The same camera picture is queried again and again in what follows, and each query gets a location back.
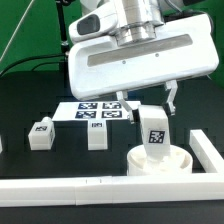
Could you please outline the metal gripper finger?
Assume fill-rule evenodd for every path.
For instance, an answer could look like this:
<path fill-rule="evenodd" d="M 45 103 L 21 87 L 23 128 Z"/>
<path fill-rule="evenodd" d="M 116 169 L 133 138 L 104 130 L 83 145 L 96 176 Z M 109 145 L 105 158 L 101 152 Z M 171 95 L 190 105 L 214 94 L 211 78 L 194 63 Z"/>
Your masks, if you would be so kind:
<path fill-rule="evenodd" d="M 131 123 L 134 123 L 134 116 L 133 116 L 133 110 L 131 106 L 126 102 L 126 99 L 128 97 L 126 91 L 117 91 L 116 97 L 119 103 L 122 105 L 122 107 L 127 111 L 128 113 L 128 119 Z"/>
<path fill-rule="evenodd" d="M 168 93 L 164 108 L 168 116 L 173 116 L 176 112 L 174 99 L 177 93 L 178 85 L 176 80 L 167 81 L 165 83 L 165 91 Z"/>

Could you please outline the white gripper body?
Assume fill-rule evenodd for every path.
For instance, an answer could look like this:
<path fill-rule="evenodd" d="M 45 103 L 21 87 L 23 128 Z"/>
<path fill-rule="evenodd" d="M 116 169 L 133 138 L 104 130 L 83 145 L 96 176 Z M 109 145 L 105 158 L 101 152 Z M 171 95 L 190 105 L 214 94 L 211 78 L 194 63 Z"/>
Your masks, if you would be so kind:
<path fill-rule="evenodd" d="M 207 15 L 168 22 L 156 35 L 152 41 L 122 47 L 110 36 L 75 44 L 68 58 L 72 94 L 79 100 L 93 99 L 204 76 L 217 68 Z"/>

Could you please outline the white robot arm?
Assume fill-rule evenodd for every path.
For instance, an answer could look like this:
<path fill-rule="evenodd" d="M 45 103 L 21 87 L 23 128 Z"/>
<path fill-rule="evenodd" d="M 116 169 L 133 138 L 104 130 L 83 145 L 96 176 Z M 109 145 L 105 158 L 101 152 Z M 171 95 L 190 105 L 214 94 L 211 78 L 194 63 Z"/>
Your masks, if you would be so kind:
<path fill-rule="evenodd" d="M 91 12 L 69 26 L 72 94 L 79 100 L 163 84 L 175 113 L 177 82 L 211 74 L 219 58 L 208 15 L 181 10 L 183 0 L 82 0 Z"/>

